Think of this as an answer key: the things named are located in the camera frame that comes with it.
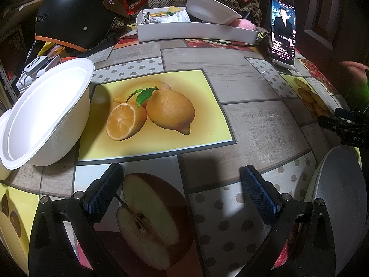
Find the person's right hand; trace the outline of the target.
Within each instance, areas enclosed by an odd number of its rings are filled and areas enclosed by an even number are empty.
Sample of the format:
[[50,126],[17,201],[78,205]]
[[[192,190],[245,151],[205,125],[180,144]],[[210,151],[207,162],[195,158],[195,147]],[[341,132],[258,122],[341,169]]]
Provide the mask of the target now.
[[339,62],[339,65],[345,72],[344,75],[346,76],[346,78],[349,79],[352,83],[367,85],[367,65],[354,61],[341,61]]

